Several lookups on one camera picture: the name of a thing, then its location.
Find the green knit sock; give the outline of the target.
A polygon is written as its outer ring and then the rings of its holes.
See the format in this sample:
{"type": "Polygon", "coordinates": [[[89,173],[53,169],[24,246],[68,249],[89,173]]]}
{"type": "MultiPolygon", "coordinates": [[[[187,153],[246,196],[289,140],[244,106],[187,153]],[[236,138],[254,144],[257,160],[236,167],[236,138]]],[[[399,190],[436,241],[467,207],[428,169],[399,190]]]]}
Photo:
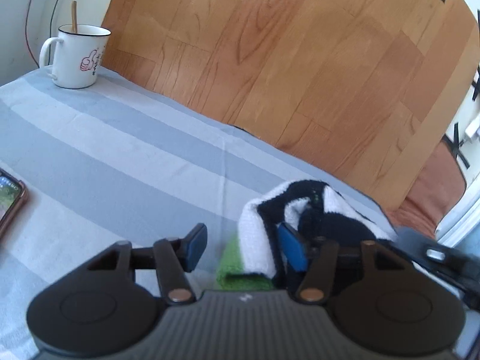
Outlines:
{"type": "Polygon", "coordinates": [[[234,236],[224,249],[216,272],[216,283],[224,291],[269,291],[274,286],[260,274],[246,273],[243,269],[239,238],[234,236]]]}

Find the white door frame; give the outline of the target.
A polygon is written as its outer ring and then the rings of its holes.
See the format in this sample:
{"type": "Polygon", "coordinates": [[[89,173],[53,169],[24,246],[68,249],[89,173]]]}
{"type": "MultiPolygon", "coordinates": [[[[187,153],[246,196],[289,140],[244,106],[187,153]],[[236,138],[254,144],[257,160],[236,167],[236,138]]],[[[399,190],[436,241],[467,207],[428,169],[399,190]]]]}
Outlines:
{"type": "Polygon", "coordinates": [[[463,197],[437,227],[439,243],[455,247],[479,229],[479,90],[470,86],[465,99],[448,126],[447,135],[458,133],[457,157],[467,187],[463,197]]]}

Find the white enamel mug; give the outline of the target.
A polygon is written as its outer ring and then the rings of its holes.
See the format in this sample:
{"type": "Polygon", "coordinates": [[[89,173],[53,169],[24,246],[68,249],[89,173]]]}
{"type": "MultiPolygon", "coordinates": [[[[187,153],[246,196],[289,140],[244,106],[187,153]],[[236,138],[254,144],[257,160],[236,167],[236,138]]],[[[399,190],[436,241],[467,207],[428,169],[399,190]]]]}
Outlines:
{"type": "Polygon", "coordinates": [[[58,36],[48,38],[39,55],[39,68],[45,69],[55,85],[65,89],[83,89],[97,80],[110,30],[88,24],[58,28],[58,36]]]}

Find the smartphone with brown case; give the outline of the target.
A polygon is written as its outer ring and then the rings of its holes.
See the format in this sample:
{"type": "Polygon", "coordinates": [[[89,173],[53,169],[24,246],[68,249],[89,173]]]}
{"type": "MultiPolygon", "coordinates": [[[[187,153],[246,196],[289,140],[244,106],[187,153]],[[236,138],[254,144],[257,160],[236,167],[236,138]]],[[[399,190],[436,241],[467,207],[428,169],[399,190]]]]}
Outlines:
{"type": "Polygon", "coordinates": [[[13,219],[26,203],[29,192],[26,184],[1,169],[0,176],[0,234],[4,236],[13,219]]]}

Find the wooden stick in mug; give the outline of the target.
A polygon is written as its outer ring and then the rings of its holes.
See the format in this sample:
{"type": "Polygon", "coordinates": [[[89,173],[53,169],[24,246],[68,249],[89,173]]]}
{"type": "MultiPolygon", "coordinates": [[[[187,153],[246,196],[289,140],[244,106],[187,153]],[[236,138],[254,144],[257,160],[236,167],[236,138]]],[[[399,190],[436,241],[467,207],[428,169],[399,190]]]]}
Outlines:
{"type": "Polygon", "coordinates": [[[72,18],[72,32],[78,34],[78,22],[77,22],[77,1],[73,0],[71,4],[71,18],[72,18]]]}

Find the grey striped bed sheet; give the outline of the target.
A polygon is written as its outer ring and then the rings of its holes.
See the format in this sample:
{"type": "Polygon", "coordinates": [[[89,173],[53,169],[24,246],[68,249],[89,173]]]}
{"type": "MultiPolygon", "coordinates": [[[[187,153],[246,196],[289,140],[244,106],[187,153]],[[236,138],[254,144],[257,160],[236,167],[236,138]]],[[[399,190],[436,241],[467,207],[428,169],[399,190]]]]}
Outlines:
{"type": "Polygon", "coordinates": [[[283,182],[322,180],[391,229],[377,203],[327,172],[107,69],[84,89],[59,88],[42,70],[2,86],[1,167],[28,188],[1,239],[3,359],[37,351],[30,301],[119,240],[150,246],[205,224],[189,280],[213,288],[244,205],[283,182]]]}

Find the navy white striped sock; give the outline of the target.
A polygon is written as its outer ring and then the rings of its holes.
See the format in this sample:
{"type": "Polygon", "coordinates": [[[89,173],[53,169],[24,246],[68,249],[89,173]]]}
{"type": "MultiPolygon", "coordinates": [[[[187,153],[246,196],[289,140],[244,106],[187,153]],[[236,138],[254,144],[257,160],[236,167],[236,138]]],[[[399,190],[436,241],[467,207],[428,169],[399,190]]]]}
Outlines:
{"type": "Polygon", "coordinates": [[[284,267],[277,237],[280,224],[291,226],[307,242],[324,237],[355,246],[363,240],[397,238],[391,226],[383,228],[361,214],[325,182],[285,182],[242,209],[237,236],[229,244],[237,266],[225,276],[235,289],[271,290],[278,286],[284,267]]]}

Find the brown floor mat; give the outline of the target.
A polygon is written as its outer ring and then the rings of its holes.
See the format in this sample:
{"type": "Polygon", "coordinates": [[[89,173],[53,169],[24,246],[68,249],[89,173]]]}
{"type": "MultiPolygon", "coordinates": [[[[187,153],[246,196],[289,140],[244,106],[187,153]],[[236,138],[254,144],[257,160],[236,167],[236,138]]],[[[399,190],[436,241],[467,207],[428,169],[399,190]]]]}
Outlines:
{"type": "Polygon", "coordinates": [[[448,145],[441,141],[423,166],[403,202],[387,217],[434,239],[439,223],[459,202],[467,183],[448,145]]]}

